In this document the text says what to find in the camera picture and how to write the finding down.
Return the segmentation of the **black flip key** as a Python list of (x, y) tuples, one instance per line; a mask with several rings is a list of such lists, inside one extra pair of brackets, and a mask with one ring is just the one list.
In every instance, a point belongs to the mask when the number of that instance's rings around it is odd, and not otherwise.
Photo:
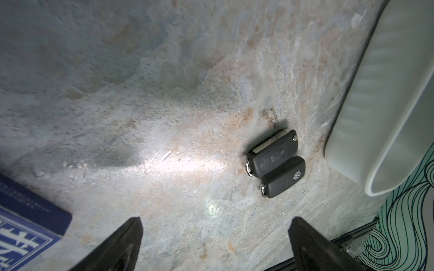
[(281, 130), (265, 140), (246, 155), (245, 167), (249, 176), (262, 178), (277, 169), (298, 151), (298, 135), (295, 130)]

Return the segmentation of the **white storage box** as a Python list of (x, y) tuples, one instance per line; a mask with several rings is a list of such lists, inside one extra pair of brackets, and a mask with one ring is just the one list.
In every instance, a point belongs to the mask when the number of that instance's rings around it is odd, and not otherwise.
[(434, 3), (389, 1), (325, 148), (368, 196), (400, 186), (434, 141)]

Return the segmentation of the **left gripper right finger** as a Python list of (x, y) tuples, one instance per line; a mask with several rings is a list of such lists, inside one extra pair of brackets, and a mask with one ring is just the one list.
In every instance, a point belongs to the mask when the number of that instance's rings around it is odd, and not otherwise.
[(301, 217), (292, 220), (288, 233), (299, 271), (364, 270), (350, 255), (341, 251)]

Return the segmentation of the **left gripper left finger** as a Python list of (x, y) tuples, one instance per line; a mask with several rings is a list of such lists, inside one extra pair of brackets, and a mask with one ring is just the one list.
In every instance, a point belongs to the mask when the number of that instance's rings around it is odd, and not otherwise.
[(139, 256), (143, 232), (139, 217), (128, 219), (71, 269), (73, 271), (133, 271)]

